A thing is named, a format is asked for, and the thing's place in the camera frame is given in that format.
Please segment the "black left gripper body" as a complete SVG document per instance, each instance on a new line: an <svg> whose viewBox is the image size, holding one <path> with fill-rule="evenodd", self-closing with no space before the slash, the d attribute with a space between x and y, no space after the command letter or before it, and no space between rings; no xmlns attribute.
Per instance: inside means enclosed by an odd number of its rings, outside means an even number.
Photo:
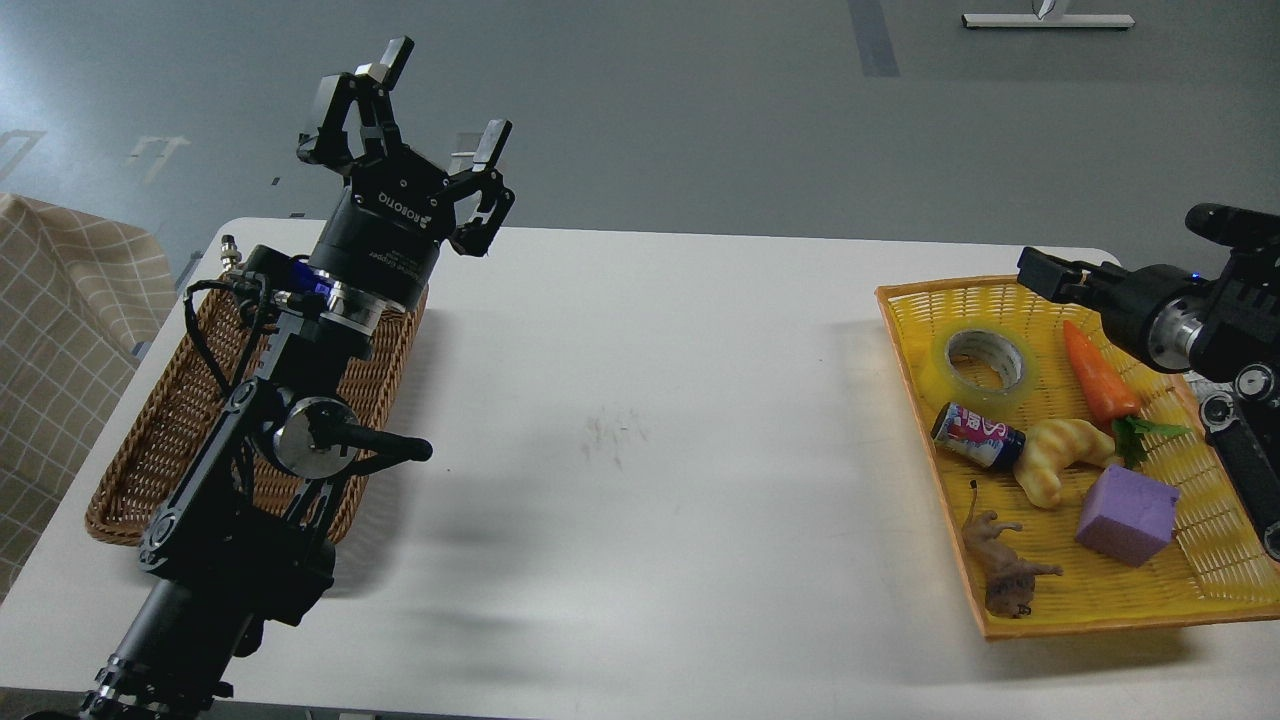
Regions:
<svg viewBox="0 0 1280 720"><path fill-rule="evenodd" d="M416 306L457 224L454 204L438 197L447 181L408 146L357 163L312 250L312 269L389 304Z"/></svg>

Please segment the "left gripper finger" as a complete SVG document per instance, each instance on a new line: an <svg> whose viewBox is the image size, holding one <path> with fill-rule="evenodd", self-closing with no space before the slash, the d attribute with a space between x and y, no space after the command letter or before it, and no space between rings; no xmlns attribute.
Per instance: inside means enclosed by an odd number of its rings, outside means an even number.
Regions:
<svg viewBox="0 0 1280 720"><path fill-rule="evenodd" d="M472 215L449 236L451 247L458 255L484 258L515 205L515 192L506 186L498 169L512 127L507 119L490 120L471 156L471 167L453 174L440 192L440 199L449 205L477 197Z"/></svg>
<svg viewBox="0 0 1280 720"><path fill-rule="evenodd" d="M406 187L404 168L411 152L396 122L390 92L413 47L411 37L394 37L378 61L361 65L356 72L324 76L314 100L311 126L300 133L296 156L348 179L361 174L385 184L398 181ZM357 109L364 149L358 156L352 154L346 129L352 108Z"/></svg>

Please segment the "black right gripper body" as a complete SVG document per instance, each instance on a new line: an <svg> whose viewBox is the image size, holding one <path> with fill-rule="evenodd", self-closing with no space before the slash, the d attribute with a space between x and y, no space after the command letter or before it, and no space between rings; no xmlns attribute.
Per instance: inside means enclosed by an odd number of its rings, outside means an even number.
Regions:
<svg viewBox="0 0 1280 720"><path fill-rule="evenodd" d="M1112 345L1156 372L1190 370L1190 348L1204 324L1206 292L1198 279L1172 265L1126 270L1103 263L1096 284Z"/></svg>

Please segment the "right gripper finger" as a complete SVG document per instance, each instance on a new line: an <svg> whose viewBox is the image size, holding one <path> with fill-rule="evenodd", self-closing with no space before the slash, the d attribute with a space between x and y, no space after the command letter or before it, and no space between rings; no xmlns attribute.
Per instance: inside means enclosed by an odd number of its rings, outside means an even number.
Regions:
<svg viewBox="0 0 1280 720"><path fill-rule="evenodd" d="M1069 261L1034 247L1021 250L1018 283L1053 304L1108 307L1117 297L1117 275L1106 263Z"/></svg>

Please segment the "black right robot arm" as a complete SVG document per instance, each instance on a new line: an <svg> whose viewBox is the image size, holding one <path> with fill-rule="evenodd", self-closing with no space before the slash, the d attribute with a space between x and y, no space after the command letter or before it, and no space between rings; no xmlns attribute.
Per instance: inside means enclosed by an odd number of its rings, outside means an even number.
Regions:
<svg viewBox="0 0 1280 720"><path fill-rule="evenodd" d="M1155 372L1194 372L1217 389L1199 416L1263 551L1279 555L1279 219L1216 202L1194 205L1187 228L1228 247L1208 279L1171 265L1128 270L1027 247L1018 282L1053 304L1098 313L1105 337Z"/></svg>

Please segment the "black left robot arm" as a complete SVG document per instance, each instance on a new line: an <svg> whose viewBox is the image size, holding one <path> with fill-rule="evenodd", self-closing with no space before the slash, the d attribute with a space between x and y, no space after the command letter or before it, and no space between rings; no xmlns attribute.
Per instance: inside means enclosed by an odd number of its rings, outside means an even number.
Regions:
<svg viewBox="0 0 1280 720"><path fill-rule="evenodd" d="M462 170L417 154L390 104L412 51L393 38L317 87L297 155L344 187L314 250L239 259L225 241L221 273L184 291L186 337L221 410L143 529L138 565L155 585L77 717L196 719L230 697L229 662L333 585L329 532L351 480L431 457L426 439L362 423L339 384L372 357L381 319L420 304L444 245L488 252L515 202L498 167L512 124L490 120Z"/></svg>

